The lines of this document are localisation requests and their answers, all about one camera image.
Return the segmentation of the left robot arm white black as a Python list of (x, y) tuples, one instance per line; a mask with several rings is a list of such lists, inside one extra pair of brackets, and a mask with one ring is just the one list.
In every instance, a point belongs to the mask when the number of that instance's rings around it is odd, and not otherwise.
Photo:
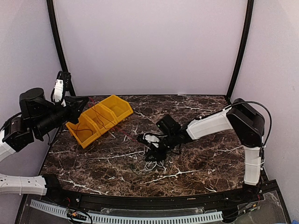
[[(88, 97), (66, 96), (65, 105), (46, 100), (42, 88), (33, 88), (19, 97), (21, 111), (10, 117), (0, 129), (0, 159), (21, 151), (35, 140), (43, 141), (53, 129), (65, 122), (78, 123)], [(0, 175), (0, 193), (48, 195), (55, 203), (63, 203), (66, 193), (61, 190), (56, 175)]]

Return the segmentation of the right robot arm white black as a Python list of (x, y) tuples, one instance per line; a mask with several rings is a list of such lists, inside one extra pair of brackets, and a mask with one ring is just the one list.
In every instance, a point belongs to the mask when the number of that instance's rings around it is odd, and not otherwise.
[(233, 130), (245, 153), (245, 174), (238, 198), (247, 203), (257, 197), (261, 190), (261, 172), (264, 164), (264, 149), (270, 133), (265, 132), (265, 118), (253, 104), (261, 103), (236, 99), (233, 104), (212, 114), (194, 118), (180, 125), (169, 114), (156, 126), (162, 134), (144, 133), (137, 141), (148, 146), (145, 161), (164, 161), (168, 152), (176, 146), (196, 141), (204, 136), (225, 130)]

